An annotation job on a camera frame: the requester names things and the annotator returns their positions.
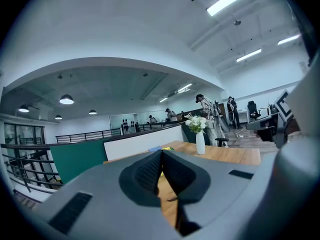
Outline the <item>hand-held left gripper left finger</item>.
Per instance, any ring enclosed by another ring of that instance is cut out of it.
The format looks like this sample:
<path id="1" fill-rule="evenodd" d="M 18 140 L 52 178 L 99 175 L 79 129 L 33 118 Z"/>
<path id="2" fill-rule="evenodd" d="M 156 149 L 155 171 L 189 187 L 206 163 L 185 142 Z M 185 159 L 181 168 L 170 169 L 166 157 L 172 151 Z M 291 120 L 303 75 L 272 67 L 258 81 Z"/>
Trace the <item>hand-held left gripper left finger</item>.
<path id="1" fill-rule="evenodd" d="M 160 151 L 88 169 L 36 210 L 37 227 L 57 240 L 179 240 L 161 210 Z"/>

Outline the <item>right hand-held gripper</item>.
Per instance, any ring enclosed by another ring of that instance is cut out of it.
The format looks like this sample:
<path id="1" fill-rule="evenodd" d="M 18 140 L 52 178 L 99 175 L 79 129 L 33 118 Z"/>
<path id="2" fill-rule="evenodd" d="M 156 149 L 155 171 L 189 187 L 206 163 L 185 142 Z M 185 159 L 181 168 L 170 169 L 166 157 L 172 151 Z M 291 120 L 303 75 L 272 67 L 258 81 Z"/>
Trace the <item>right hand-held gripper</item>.
<path id="1" fill-rule="evenodd" d="M 247 130 L 256 130 L 263 142 L 273 142 L 278 149 L 287 143 L 287 128 L 293 119 L 293 113 L 286 101 L 288 95 L 289 92 L 285 89 L 271 104 L 269 116 L 246 124 Z"/>

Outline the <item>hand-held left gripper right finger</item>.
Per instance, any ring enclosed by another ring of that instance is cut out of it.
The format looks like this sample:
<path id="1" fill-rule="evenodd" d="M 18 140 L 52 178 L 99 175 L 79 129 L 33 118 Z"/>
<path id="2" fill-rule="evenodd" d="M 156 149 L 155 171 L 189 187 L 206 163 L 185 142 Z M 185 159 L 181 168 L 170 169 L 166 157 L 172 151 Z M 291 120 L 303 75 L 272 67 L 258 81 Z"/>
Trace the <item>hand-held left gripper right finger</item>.
<path id="1" fill-rule="evenodd" d="M 245 190 L 256 165 L 162 152 L 162 171 L 177 199 L 174 227 L 187 236 L 217 219 Z"/>

